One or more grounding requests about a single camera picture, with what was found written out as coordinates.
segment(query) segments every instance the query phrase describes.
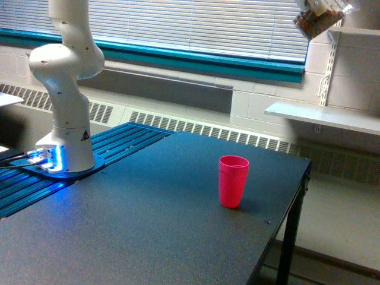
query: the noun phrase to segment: pink plastic cup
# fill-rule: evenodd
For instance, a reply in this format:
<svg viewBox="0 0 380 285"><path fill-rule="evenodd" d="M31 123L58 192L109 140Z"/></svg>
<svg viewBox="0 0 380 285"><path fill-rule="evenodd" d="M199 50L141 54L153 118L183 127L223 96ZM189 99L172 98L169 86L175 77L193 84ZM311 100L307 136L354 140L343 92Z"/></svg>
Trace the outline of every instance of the pink plastic cup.
<svg viewBox="0 0 380 285"><path fill-rule="evenodd" d="M239 156L223 156L219 160L219 198L222 206L237 208L243 197L249 161Z"/></svg>

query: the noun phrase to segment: wall shelf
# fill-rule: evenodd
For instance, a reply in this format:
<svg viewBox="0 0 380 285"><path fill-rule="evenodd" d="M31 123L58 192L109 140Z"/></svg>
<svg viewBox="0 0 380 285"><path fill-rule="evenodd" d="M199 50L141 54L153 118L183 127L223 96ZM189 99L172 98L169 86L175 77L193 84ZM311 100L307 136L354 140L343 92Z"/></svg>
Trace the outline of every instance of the wall shelf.
<svg viewBox="0 0 380 285"><path fill-rule="evenodd" d="M302 122L380 135L380 115L360 111L299 102L276 102L268 107L264 113Z"/></svg>
<svg viewBox="0 0 380 285"><path fill-rule="evenodd" d="M380 37L380 30L370 30L368 28L351 28L351 27L331 27L330 33L353 34L358 36L375 36Z"/></svg>
<svg viewBox="0 0 380 285"><path fill-rule="evenodd" d="M24 100L21 99L20 97L4 94L0 92L0 107L21 103L23 101Z"/></svg>

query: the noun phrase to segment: window blinds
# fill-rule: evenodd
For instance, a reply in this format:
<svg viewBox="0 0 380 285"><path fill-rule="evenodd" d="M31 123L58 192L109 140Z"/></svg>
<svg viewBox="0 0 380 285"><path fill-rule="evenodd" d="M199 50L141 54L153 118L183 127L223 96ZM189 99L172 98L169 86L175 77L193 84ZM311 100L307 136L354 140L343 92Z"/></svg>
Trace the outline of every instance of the window blinds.
<svg viewBox="0 0 380 285"><path fill-rule="evenodd" d="M294 0L90 0L95 39L303 62ZM0 0L0 27L58 34L48 0Z"/></svg>

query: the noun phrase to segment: plastic bag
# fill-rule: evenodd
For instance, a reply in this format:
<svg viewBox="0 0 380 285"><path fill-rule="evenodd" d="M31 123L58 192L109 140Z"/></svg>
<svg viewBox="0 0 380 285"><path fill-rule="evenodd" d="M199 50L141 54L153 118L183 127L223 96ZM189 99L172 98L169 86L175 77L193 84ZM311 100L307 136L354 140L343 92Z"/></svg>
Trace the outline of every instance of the plastic bag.
<svg viewBox="0 0 380 285"><path fill-rule="evenodd" d="M358 0L298 0L298 6L303 11L294 19L294 23L308 40L360 8Z"/></svg>

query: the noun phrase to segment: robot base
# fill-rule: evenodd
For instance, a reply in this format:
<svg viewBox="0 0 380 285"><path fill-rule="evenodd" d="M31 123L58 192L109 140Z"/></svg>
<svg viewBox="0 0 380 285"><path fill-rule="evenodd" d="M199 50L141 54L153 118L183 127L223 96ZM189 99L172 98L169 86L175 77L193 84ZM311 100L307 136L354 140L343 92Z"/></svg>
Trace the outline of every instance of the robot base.
<svg viewBox="0 0 380 285"><path fill-rule="evenodd" d="M80 172L68 172L68 173L49 173L47 171L44 171L43 169L37 167L37 166L26 166L26 167L21 167L20 169L25 170L26 172L31 172L36 175L45 177L45 178L50 178L50 179L57 179L57 180L81 180L85 177L90 176L91 174L94 174L95 172L98 172L99 170L102 170L105 168L105 159L101 156L94 156L95 158L95 166L85 170L85 171L80 171ZM29 161L27 159L19 159L11 164L13 166L19 166L19 165L24 165L28 164Z"/></svg>

